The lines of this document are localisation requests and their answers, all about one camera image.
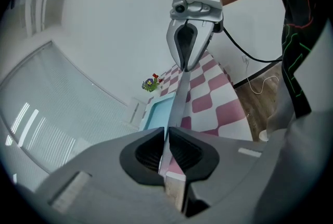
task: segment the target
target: green stripe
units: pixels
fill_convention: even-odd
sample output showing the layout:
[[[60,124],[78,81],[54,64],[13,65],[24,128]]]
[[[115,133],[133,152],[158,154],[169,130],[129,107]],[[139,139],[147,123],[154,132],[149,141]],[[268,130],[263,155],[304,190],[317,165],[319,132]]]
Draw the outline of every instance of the green stripe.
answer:
[[[295,63],[297,62],[297,60],[298,60],[300,57],[303,58],[303,55],[301,54],[299,57],[296,58],[295,62],[294,62],[289,68],[288,68],[288,72],[289,72],[290,68],[291,68],[293,65],[295,65]]]
[[[295,93],[295,90],[293,89],[293,86],[292,86],[292,84],[291,84],[291,81],[290,81],[290,79],[289,79],[289,77],[288,77],[288,74],[286,73],[286,70],[285,70],[284,67],[283,67],[283,70],[284,70],[284,72],[285,72],[285,74],[286,74],[286,76],[287,76],[287,79],[289,80],[289,83],[290,83],[290,85],[291,85],[291,88],[292,88],[293,92]]]
[[[290,38],[290,42],[287,44],[285,50],[283,51],[283,55],[285,54],[285,52],[286,52],[288,46],[291,44],[291,42],[292,42],[292,37],[294,37],[295,35],[297,35],[297,33],[294,33],[294,34],[291,36],[291,38]]]
[[[304,47],[306,50],[308,50],[309,52],[311,52],[311,50],[310,50],[309,48],[307,48],[304,44],[301,44],[301,43],[300,43],[300,45],[303,46],[303,47]]]
[[[298,95],[296,95],[296,97],[300,96],[302,94],[302,92],[303,92],[303,90],[301,90],[301,92]]]

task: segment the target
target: white wall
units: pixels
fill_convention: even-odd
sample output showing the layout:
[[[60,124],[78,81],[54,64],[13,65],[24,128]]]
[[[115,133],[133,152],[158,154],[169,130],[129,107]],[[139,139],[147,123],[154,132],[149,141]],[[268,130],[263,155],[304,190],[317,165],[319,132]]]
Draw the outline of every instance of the white wall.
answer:
[[[1,78],[27,54],[52,39],[83,73],[107,92],[125,103],[132,96],[145,102],[149,94],[141,89],[142,81],[174,64],[165,39],[171,2],[65,0],[62,27],[50,26],[22,42],[15,39],[15,29],[0,34]],[[253,56],[275,59],[281,55],[284,18],[281,0],[240,0],[224,7],[224,18],[230,34]],[[214,35],[209,51],[230,68],[234,83],[245,78],[242,54],[225,34]],[[265,65],[250,62],[248,74]]]
[[[281,0],[239,0],[223,7],[224,27],[246,52],[262,60],[277,59],[282,55],[281,35],[285,9]],[[215,34],[208,51],[228,71],[233,83],[245,78],[243,53],[225,33]],[[250,59],[248,76],[268,64]]]

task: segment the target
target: power outlet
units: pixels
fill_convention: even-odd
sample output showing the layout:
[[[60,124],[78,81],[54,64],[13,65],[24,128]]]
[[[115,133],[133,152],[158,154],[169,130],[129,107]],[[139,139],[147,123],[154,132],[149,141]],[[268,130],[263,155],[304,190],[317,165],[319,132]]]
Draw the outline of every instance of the power outlet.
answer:
[[[249,57],[247,55],[242,55],[241,57],[244,63],[247,63],[249,61]]]

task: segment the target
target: pink and white checkered surface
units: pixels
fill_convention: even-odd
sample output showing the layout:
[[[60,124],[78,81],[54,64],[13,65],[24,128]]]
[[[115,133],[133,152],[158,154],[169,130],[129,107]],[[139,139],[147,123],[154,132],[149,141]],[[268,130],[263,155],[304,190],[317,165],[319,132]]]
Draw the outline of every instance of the pink and white checkered surface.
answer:
[[[161,96],[176,91],[181,76],[182,72],[177,65],[162,74]],[[181,127],[208,136],[252,141],[250,127],[237,94],[207,51],[191,72]],[[169,171],[183,174],[174,158],[170,162]]]

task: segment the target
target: white cable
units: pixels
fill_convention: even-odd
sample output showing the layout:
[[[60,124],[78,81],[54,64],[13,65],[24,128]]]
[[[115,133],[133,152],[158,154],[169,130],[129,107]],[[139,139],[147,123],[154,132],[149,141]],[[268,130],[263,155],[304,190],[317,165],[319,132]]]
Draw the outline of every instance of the white cable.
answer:
[[[277,76],[271,76],[271,77],[266,78],[266,79],[263,81],[263,83],[262,83],[261,92],[260,92],[260,93],[256,93],[256,92],[252,89],[252,87],[251,87],[251,83],[250,83],[249,78],[248,78],[248,66],[249,66],[249,61],[247,61],[245,75],[246,75],[246,78],[248,79],[248,82],[249,82],[249,85],[250,85],[251,91],[252,91],[253,93],[255,93],[255,94],[258,94],[258,95],[259,95],[259,94],[262,93],[262,91],[264,90],[264,83],[265,83],[266,80],[268,80],[268,79],[270,79],[270,78],[276,78],[277,81],[279,81],[279,79],[278,79]]]

